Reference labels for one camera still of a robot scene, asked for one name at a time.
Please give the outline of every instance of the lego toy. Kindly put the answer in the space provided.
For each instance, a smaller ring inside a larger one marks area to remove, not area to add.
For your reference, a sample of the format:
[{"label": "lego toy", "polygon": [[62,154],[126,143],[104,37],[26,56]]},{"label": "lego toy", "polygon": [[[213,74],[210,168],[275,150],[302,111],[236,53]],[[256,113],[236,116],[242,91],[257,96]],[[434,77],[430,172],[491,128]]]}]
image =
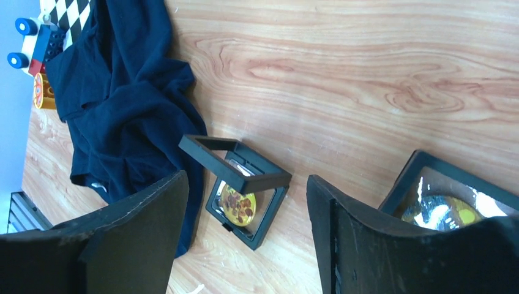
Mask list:
[{"label": "lego toy", "polygon": [[35,18],[18,18],[18,32],[24,36],[21,52],[9,53],[7,60],[15,69],[34,76],[43,65],[63,51],[65,31]]},{"label": "lego toy", "polygon": [[45,64],[33,58],[29,64],[29,74],[35,77],[39,72],[45,74]]},{"label": "lego toy", "polygon": [[34,106],[38,109],[56,109],[56,102],[54,101],[54,91],[47,80],[47,75],[44,73],[36,73],[34,76],[34,92],[32,99]]},{"label": "lego toy", "polygon": [[91,0],[40,0],[42,14],[67,32],[63,50],[79,40],[94,3]]}]

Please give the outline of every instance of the navy blue cloth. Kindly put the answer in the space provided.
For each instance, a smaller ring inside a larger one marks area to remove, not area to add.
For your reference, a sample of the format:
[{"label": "navy blue cloth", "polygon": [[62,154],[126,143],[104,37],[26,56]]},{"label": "navy blue cloth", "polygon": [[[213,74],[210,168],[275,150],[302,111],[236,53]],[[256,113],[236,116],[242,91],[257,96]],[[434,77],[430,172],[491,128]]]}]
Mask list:
[{"label": "navy blue cloth", "polygon": [[185,170],[178,257],[192,240],[204,187],[202,166],[178,148],[184,134],[207,134],[184,95],[191,68],[166,57],[173,30],[163,0],[93,4],[79,41],[46,65],[74,147],[70,179],[110,204]]}]

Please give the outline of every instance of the table surface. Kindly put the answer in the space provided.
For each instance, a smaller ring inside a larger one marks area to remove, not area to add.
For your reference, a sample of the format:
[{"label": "table surface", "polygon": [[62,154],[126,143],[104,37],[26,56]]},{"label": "table surface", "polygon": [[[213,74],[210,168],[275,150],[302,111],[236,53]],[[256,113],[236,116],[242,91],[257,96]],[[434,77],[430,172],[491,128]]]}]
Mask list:
[{"label": "table surface", "polygon": [[[209,133],[294,175],[255,252],[202,210],[169,293],[319,293],[310,174],[378,206],[425,149],[519,193],[519,3],[271,2],[166,0]],[[57,114],[33,110],[23,189],[54,224],[105,205],[70,184],[72,151]]]}]

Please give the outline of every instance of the black and white checkered pattern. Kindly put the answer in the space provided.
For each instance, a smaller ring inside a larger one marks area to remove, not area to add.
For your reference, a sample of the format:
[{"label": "black and white checkered pattern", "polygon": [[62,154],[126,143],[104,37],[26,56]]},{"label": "black and white checkered pattern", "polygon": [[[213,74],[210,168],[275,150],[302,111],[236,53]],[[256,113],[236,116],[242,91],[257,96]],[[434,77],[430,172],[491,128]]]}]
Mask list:
[{"label": "black and white checkered pattern", "polygon": [[67,31],[63,49],[79,39],[90,15],[91,0],[43,0],[42,12],[50,15],[50,21]]}]

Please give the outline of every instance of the black object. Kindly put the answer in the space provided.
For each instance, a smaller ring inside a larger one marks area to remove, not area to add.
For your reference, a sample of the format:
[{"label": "black object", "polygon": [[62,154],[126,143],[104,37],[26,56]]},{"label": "black object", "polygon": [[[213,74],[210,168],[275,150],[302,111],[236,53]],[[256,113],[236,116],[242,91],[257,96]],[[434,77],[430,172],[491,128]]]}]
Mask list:
[{"label": "black object", "polygon": [[410,188],[416,183],[418,175],[425,168],[430,168],[447,178],[482,192],[503,205],[519,211],[519,197],[515,194],[422,150],[413,152],[404,169],[400,172],[395,185],[378,209],[384,213],[395,216],[399,206],[405,202]]},{"label": "black object", "polygon": [[48,230],[52,224],[40,212],[24,192],[11,193],[7,232],[17,233],[27,230]]},{"label": "black object", "polygon": [[517,293],[519,219],[451,232],[403,222],[310,176],[307,203],[323,293]]},{"label": "black object", "polygon": [[[286,195],[292,175],[238,140],[184,135],[179,146],[217,177],[206,204],[207,211],[216,217],[227,230],[233,232],[248,247],[253,250],[258,248],[263,242],[274,220],[274,216]],[[225,158],[222,159],[213,152],[216,150],[227,151]],[[229,163],[230,160],[250,170],[254,175],[245,176]],[[242,195],[271,189],[274,190],[273,196],[270,199],[256,232],[251,232],[244,227],[234,225],[215,207],[214,203],[218,202],[217,197],[219,196],[217,193],[222,181],[226,182],[227,185]]]},{"label": "black object", "polygon": [[164,294],[187,197],[181,171],[51,230],[0,235],[0,293]]}]

